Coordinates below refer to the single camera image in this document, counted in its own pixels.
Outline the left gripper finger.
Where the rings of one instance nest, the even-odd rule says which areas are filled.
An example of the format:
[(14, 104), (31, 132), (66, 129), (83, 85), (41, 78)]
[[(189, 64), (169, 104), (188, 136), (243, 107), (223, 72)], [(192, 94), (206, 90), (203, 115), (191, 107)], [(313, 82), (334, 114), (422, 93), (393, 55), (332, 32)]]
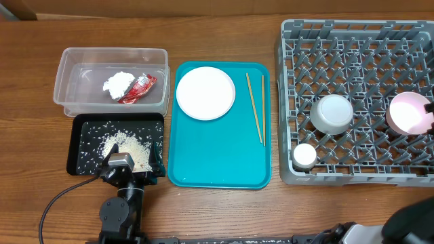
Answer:
[(166, 169), (156, 142), (152, 144), (152, 170), (156, 176), (166, 176)]
[(118, 144), (113, 144), (111, 149), (105, 153), (103, 161), (108, 161), (112, 154), (117, 154), (119, 152)]

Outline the pink bowl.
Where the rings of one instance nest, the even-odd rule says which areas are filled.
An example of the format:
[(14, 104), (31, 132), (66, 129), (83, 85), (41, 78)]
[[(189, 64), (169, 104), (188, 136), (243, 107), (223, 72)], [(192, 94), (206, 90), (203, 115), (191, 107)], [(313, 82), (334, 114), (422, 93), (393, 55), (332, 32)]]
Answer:
[(433, 129), (433, 113), (426, 113), (424, 105), (432, 103), (416, 92), (397, 94), (386, 112), (389, 127), (401, 135), (420, 135)]

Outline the rice pile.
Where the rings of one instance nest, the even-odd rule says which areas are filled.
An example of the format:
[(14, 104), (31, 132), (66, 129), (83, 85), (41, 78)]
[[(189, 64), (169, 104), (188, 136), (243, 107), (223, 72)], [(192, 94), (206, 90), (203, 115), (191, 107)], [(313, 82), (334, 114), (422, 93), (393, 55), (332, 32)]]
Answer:
[(120, 153), (128, 153), (134, 171), (150, 171), (151, 149), (163, 155), (163, 122), (161, 121), (89, 121), (83, 124), (77, 153), (76, 173), (92, 175), (98, 164), (117, 144)]

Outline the white tissue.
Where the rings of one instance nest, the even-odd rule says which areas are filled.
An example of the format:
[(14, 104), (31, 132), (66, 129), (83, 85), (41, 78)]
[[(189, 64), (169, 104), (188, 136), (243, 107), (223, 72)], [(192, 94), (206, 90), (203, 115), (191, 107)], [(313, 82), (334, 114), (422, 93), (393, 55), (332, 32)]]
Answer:
[(125, 95), (134, 80), (135, 76), (133, 74), (118, 72), (104, 82), (102, 90), (104, 92), (108, 91), (113, 100), (119, 100)]

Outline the red snack wrapper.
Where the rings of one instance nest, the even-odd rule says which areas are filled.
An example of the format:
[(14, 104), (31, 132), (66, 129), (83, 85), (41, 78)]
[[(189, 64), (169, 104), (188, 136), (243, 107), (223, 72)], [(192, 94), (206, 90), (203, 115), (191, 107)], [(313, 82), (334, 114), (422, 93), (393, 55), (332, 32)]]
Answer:
[(135, 81), (127, 93), (118, 100), (119, 104), (134, 104), (143, 97), (157, 82), (157, 78), (143, 73)]

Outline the large white plate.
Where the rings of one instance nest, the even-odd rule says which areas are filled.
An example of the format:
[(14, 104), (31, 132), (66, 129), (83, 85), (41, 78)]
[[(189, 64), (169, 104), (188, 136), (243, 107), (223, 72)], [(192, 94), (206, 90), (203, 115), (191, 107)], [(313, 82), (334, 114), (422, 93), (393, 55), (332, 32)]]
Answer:
[(219, 68), (202, 66), (187, 72), (176, 87), (176, 101), (189, 117), (211, 121), (225, 115), (235, 102), (233, 80)]

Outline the grey bowl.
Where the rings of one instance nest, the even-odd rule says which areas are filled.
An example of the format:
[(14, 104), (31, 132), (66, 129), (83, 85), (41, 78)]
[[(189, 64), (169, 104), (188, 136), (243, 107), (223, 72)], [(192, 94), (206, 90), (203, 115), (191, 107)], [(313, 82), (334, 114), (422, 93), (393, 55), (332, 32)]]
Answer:
[(324, 134), (342, 134), (350, 127), (352, 118), (351, 103), (344, 96), (336, 94), (319, 99), (310, 109), (311, 123)]

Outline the wooden chopstick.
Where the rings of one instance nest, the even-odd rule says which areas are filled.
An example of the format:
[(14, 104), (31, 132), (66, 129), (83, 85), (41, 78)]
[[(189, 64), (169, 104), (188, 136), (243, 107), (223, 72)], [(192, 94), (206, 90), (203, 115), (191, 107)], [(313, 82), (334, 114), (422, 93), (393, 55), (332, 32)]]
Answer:
[(254, 113), (254, 118), (255, 118), (255, 123), (256, 123), (256, 129), (257, 129), (257, 132), (258, 132), (258, 137), (259, 137), (260, 143), (263, 143), (263, 141), (262, 141), (262, 134), (261, 134), (260, 126), (259, 126), (258, 114), (257, 114), (257, 110), (256, 110), (256, 104), (255, 104), (255, 100), (254, 100), (254, 95), (253, 95), (253, 91), (252, 91), (252, 85), (251, 85), (251, 82), (250, 82), (249, 73), (246, 73), (245, 76), (246, 76), (246, 81), (248, 83), (248, 89), (249, 89), (249, 93), (250, 93), (250, 100), (251, 100), (251, 103), (252, 103), (252, 110), (253, 110), (253, 113)]
[(261, 95), (262, 95), (262, 141), (266, 146), (266, 118), (265, 118), (265, 82), (264, 75), (261, 76)]

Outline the white cup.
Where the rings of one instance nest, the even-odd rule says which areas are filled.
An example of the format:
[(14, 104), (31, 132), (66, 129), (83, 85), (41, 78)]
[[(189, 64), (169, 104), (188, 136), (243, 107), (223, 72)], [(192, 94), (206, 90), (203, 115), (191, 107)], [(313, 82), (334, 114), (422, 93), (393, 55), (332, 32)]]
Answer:
[(299, 144), (292, 150), (292, 163), (295, 169), (308, 171), (317, 163), (317, 152), (307, 143)]

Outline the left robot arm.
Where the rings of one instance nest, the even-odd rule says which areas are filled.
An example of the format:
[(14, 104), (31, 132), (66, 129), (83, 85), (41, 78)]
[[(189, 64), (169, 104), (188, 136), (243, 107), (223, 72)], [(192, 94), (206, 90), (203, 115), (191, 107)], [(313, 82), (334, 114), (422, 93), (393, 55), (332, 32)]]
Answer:
[(114, 144), (100, 165), (103, 182), (117, 188), (117, 196), (107, 199), (100, 208), (102, 228), (98, 244), (109, 243), (150, 243), (141, 231), (144, 187), (156, 185), (157, 178), (166, 175), (165, 167), (157, 150), (151, 144), (148, 159), (150, 171), (133, 172), (134, 161), (130, 154), (119, 152)]

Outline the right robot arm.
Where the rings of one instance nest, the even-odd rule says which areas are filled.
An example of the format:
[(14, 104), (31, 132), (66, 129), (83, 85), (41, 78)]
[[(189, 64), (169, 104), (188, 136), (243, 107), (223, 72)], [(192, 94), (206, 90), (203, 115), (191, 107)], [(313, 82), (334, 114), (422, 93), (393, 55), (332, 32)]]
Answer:
[[(433, 134), (433, 103), (393, 102), (387, 111), (387, 123), (394, 131), (408, 134)], [(313, 243), (374, 243), (372, 226), (354, 222), (337, 224), (319, 233)], [(381, 243), (432, 243), (433, 197), (395, 212), (382, 226)]]

